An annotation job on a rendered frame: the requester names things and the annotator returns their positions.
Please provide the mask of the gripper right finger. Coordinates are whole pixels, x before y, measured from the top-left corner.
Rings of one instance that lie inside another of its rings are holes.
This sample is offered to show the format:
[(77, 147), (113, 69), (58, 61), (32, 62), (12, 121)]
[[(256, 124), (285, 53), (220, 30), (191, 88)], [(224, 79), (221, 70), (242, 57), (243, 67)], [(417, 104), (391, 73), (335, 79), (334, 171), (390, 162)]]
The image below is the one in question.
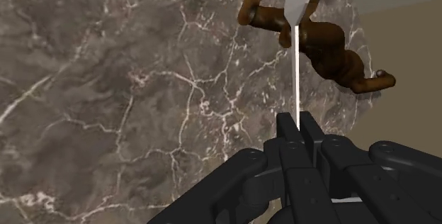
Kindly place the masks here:
[(344, 136), (324, 134), (307, 111), (300, 132), (378, 224), (442, 224), (442, 158), (385, 140), (361, 150)]

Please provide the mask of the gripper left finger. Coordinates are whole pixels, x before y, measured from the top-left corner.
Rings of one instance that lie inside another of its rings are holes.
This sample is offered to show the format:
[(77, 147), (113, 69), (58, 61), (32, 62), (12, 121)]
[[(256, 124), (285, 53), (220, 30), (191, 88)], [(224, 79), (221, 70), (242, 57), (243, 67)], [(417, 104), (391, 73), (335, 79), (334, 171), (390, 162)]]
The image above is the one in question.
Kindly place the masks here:
[(249, 224), (279, 198), (282, 209), (268, 224), (340, 224), (309, 151), (318, 125), (303, 114), (276, 116), (277, 136), (263, 150), (244, 148), (171, 203), (148, 224)]

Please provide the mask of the thin white utensil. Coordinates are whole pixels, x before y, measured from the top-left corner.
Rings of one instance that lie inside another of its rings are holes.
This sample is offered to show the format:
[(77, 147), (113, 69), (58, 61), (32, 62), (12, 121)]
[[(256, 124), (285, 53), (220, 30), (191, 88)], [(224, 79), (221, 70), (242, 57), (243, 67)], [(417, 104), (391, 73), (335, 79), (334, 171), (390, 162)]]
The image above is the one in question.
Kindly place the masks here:
[(297, 128), (300, 128), (300, 50), (299, 24), (310, 0), (285, 0), (284, 16), (290, 24), (291, 57), (293, 75), (293, 113)]

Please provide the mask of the brown wooden jointed figure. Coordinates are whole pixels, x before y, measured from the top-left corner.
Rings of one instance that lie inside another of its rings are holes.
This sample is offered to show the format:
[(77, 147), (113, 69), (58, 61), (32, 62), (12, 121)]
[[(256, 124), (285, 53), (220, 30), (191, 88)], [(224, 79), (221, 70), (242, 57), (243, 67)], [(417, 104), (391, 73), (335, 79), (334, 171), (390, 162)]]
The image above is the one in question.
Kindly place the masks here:
[[(320, 0), (310, 0), (299, 25), (299, 50), (305, 54), (318, 75), (352, 90), (355, 94), (393, 87), (395, 77), (379, 69), (373, 78), (366, 78), (359, 55), (345, 48), (345, 35), (340, 26), (330, 22), (314, 22), (310, 16)], [(291, 47), (290, 24), (284, 9), (260, 5), (261, 0), (243, 0), (238, 23), (279, 33), (279, 43)]]

